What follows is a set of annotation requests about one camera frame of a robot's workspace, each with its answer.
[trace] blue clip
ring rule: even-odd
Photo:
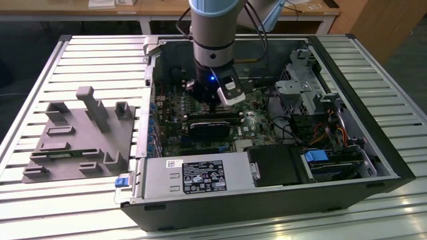
[[[218,147],[218,153],[221,154],[226,150],[226,146],[220,146]]]
[[[324,150],[310,150],[304,154],[304,156],[306,162],[329,160]]]
[[[129,186],[129,177],[118,177],[113,182],[113,186],[115,188],[128,187]]]

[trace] metal bracket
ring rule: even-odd
[[[156,36],[156,35],[146,36],[144,38],[144,43],[141,46],[144,53],[145,53],[145,56],[150,57],[157,52],[160,52],[160,46],[164,44],[166,44],[166,42],[158,41],[158,36]]]

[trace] blue drive latch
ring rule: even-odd
[[[309,150],[304,154],[304,157],[305,157],[306,162],[329,160],[326,152],[324,150]]]

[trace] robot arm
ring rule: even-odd
[[[212,108],[218,103],[230,106],[245,99],[244,89],[233,68],[236,26],[253,28],[245,9],[252,5],[261,22],[258,29],[270,31],[285,0],[188,0],[196,80],[186,84],[192,97]]]

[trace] white paper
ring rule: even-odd
[[[284,6],[285,7],[289,7],[289,6],[293,6],[293,4],[305,4],[305,3],[309,3],[312,0],[285,0],[284,2]]]

